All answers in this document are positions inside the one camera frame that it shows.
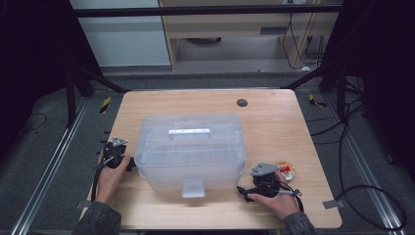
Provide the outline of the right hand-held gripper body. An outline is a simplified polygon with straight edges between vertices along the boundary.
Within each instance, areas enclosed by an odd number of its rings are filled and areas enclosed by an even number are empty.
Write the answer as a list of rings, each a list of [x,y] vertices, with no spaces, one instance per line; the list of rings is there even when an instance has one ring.
[[[275,164],[259,163],[251,171],[253,177],[253,193],[273,198],[280,190],[280,180],[276,172],[280,169]]]

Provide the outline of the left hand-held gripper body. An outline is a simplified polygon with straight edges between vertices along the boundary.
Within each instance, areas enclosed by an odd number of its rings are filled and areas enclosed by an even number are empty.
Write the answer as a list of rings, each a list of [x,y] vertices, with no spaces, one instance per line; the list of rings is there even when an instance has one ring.
[[[127,140],[114,137],[103,149],[103,164],[110,168],[117,168],[126,150]]]

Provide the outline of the small orange red packet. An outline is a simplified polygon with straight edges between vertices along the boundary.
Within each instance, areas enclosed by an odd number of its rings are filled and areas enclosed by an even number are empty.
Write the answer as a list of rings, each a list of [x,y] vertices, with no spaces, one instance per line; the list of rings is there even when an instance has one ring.
[[[285,177],[287,182],[290,182],[294,179],[296,171],[294,166],[287,161],[280,161],[276,164],[279,167],[279,171]]]

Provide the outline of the clear plastic storage box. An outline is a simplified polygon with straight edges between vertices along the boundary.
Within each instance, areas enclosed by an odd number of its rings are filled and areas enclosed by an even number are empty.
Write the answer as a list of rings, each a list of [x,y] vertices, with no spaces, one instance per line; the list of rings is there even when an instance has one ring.
[[[235,114],[150,116],[142,121],[134,162],[153,190],[200,198],[207,190],[235,188],[246,155]]]

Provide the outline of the person's right hand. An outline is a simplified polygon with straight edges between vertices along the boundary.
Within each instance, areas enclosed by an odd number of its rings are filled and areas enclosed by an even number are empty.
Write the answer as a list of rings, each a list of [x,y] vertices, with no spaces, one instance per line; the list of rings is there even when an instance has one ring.
[[[283,220],[294,212],[300,212],[300,207],[296,199],[291,195],[284,195],[279,193],[273,198],[264,197],[259,194],[251,195],[253,196],[255,202],[274,211],[280,220]]]

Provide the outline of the person's left hand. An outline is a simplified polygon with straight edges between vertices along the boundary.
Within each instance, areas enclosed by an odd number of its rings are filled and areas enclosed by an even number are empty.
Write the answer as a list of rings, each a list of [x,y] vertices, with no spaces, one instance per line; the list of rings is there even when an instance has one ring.
[[[117,168],[104,166],[97,183],[96,202],[109,204],[118,185],[130,163],[130,157],[125,156]]]

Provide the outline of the yellow black tape strip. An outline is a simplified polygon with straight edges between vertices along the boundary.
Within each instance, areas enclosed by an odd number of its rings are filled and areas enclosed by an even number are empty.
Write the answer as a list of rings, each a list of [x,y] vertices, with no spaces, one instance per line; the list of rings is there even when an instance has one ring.
[[[111,100],[112,100],[112,97],[106,97],[104,99],[103,104],[102,104],[101,109],[100,109],[100,112],[99,112],[100,114],[104,114],[107,111]]]
[[[312,94],[308,95],[308,103],[316,107],[327,107],[327,105],[324,102],[317,102]]]

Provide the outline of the black metal stand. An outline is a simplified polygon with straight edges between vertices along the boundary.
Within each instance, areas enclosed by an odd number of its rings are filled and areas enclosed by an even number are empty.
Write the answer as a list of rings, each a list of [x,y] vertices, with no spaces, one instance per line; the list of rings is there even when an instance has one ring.
[[[80,66],[69,66],[66,68],[65,81],[67,90],[67,103],[68,103],[68,123],[67,127],[70,127],[76,118],[76,104],[74,89],[77,88],[82,97],[91,97],[94,94],[94,89],[89,82],[90,79],[101,83],[102,85],[110,88],[117,93],[126,93],[128,89],[122,88],[107,79],[102,75],[99,75],[92,70],[88,70]]]
[[[337,86],[337,114],[341,120],[346,119],[346,66],[343,63],[326,63],[319,68],[309,72],[300,79],[282,86],[282,89],[295,90],[301,85],[307,83],[314,77],[321,76],[322,80],[318,89],[323,92],[329,92],[334,86]]]

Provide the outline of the white cabinet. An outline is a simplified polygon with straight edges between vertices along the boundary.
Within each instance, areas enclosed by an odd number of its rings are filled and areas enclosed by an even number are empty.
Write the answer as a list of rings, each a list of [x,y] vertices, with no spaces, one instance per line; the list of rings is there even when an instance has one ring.
[[[157,8],[158,0],[69,0],[75,10]],[[80,18],[102,68],[169,66],[161,17]]]

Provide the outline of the dark curtain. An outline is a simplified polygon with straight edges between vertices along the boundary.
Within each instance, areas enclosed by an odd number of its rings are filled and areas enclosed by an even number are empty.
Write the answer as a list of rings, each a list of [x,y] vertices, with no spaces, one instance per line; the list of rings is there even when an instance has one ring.
[[[364,102],[415,182],[415,0],[344,0],[326,50],[364,81]]]
[[[69,0],[0,0],[0,162],[34,103],[66,86],[68,56],[101,72]]]

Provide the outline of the light wooden cabinet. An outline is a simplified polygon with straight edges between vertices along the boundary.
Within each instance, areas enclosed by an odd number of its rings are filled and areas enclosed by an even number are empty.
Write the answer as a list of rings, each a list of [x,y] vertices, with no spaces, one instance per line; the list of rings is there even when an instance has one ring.
[[[343,0],[158,0],[162,7],[317,5],[341,4]],[[292,67],[305,61],[309,37],[329,36],[338,13],[242,14],[165,16],[169,40],[184,38],[278,36]]]

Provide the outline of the black horizontal bar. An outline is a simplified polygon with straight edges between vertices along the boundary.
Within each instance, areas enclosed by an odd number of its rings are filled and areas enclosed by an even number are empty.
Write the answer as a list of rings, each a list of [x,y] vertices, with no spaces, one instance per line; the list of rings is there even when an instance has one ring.
[[[250,5],[250,6],[199,6],[163,8],[83,9],[73,10],[79,18],[100,17],[152,17],[152,16],[196,16],[196,15],[242,15],[242,14],[290,14],[290,13],[335,13],[342,4],[317,5]]]

